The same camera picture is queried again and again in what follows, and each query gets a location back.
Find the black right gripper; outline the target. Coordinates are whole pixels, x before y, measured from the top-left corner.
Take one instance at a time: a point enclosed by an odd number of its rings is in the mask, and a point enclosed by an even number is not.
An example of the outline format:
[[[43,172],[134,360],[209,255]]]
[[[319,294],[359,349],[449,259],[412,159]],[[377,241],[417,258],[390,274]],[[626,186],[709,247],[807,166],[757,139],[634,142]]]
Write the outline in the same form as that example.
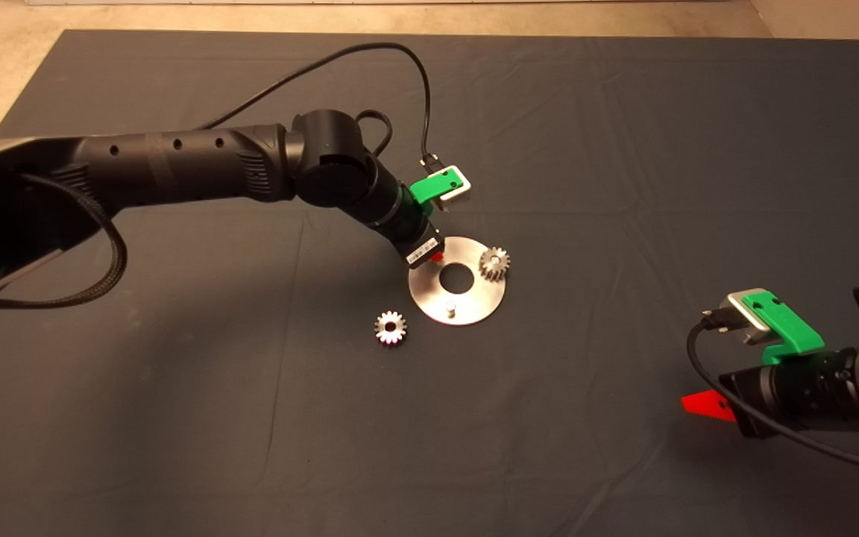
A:
[[[719,376],[720,385],[771,421],[795,431],[854,432],[859,398],[853,392],[856,351],[817,351]],[[718,391],[681,398],[685,412],[736,424],[729,401]]]

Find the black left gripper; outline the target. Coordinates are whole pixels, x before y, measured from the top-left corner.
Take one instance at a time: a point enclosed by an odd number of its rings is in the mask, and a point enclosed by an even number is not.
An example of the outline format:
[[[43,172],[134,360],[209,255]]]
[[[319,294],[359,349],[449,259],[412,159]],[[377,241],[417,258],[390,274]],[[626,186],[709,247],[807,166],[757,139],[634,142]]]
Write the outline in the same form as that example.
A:
[[[444,237],[420,205],[402,205],[384,224],[384,237],[409,269],[444,259]]]

